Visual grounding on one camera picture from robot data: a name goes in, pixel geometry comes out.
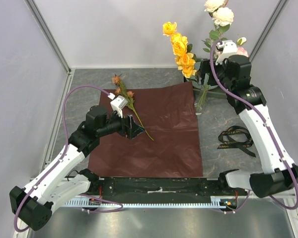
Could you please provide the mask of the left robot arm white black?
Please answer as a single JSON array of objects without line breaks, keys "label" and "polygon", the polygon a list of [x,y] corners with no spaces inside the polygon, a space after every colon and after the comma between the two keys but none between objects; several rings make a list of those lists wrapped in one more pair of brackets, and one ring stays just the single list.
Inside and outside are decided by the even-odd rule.
[{"label": "left robot arm white black", "polygon": [[123,116],[121,110],[107,114],[104,106],[96,105],[86,113],[85,120],[68,139],[58,156],[35,179],[23,188],[15,186],[9,193],[13,225],[17,232],[18,220],[34,231],[47,224],[52,214],[77,195],[94,195],[99,190],[99,176],[89,169],[81,170],[73,179],[60,184],[70,171],[86,158],[100,143],[100,138],[117,133],[133,139],[144,128],[132,115]]}]

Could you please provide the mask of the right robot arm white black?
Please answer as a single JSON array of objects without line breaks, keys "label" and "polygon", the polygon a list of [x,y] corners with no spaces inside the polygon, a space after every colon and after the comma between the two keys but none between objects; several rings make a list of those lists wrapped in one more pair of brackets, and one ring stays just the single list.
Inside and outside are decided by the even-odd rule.
[{"label": "right robot arm white black", "polygon": [[222,64],[203,59],[200,76],[210,76],[227,95],[229,104],[243,121],[258,151],[262,173],[231,170],[220,174],[218,191],[231,194],[235,188],[252,190],[259,198],[295,189],[298,196],[298,165],[287,153],[270,119],[261,90],[252,85],[249,58],[233,55]]}]

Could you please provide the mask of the white rose stem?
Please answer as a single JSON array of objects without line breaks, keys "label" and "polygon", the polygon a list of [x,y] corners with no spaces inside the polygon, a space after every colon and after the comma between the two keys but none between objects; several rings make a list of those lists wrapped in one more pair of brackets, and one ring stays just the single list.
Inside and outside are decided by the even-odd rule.
[{"label": "white rose stem", "polygon": [[203,51],[206,53],[210,52],[211,46],[215,40],[227,40],[223,34],[230,29],[234,19],[233,11],[226,7],[227,3],[227,0],[207,0],[204,4],[205,12],[211,17],[214,26],[214,28],[210,30],[208,38],[203,40],[206,46],[203,48]]}]

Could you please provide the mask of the black ribbon gold lettering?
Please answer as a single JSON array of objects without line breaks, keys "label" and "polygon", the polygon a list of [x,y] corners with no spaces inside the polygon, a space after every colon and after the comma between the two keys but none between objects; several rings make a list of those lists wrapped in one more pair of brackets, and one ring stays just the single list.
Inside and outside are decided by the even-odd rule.
[{"label": "black ribbon gold lettering", "polygon": [[[245,141],[241,142],[233,138],[233,136],[241,134],[246,137]],[[255,153],[248,149],[253,146],[254,141],[249,130],[242,126],[234,125],[229,127],[227,130],[220,133],[218,140],[220,145],[217,147],[217,149],[239,149],[248,156],[256,158]]]}]

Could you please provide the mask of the yellow rose stem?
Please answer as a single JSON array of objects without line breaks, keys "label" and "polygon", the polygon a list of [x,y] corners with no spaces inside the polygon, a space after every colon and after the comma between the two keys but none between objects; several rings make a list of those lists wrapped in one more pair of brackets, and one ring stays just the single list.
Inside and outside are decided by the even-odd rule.
[{"label": "yellow rose stem", "polygon": [[164,36],[169,37],[173,54],[175,55],[175,63],[177,69],[181,71],[185,81],[199,83],[200,73],[198,71],[202,62],[194,53],[192,53],[193,45],[189,44],[188,38],[177,31],[176,22],[166,22],[162,25]]}]

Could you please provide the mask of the orange brown flower stem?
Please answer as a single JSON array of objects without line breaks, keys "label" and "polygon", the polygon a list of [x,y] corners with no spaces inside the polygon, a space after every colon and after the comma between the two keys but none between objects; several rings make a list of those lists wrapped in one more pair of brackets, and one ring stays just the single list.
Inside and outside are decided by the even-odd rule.
[{"label": "orange brown flower stem", "polygon": [[[135,102],[135,99],[134,99],[134,92],[133,91],[130,91],[127,89],[124,81],[121,79],[121,75],[116,75],[114,74],[114,77],[112,78],[112,82],[117,86],[117,89],[115,90],[115,95],[116,96],[123,96],[127,99],[128,103],[127,103],[127,107],[132,110],[134,112],[134,114],[136,115],[136,117],[138,118],[138,121],[140,122],[141,126],[144,127],[138,113],[136,112],[136,109],[135,109],[135,106],[134,106],[134,102]],[[152,140],[154,141],[154,139],[149,135],[149,133],[146,131],[144,131],[147,136]]]}]

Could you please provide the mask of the pink rose stem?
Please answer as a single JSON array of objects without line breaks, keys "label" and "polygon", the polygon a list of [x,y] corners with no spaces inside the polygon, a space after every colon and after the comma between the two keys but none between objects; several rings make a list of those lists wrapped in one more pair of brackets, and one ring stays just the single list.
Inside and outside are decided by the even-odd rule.
[{"label": "pink rose stem", "polygon": [[246,37],[241,37],[236,41],[236,45],[237,45],[237,55],[242,55],[242,56],[246,56],[249,57],[247,50],[243,47],[243,45],[247,42],[247,38]]}]

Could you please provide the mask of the flower bouquet red paper wrap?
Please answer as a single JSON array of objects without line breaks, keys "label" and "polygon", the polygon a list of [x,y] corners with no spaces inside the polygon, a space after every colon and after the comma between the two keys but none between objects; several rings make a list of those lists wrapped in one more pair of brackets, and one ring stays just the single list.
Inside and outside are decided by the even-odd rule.
[{"label": "flower bouquet red paper wrap", "polygon": [[135,111],[146,131],[134,139],[117,133],[100,138],[88,169],[100,177],[194,178],[203,176],[198,120],[191,82],[134,89]]}]

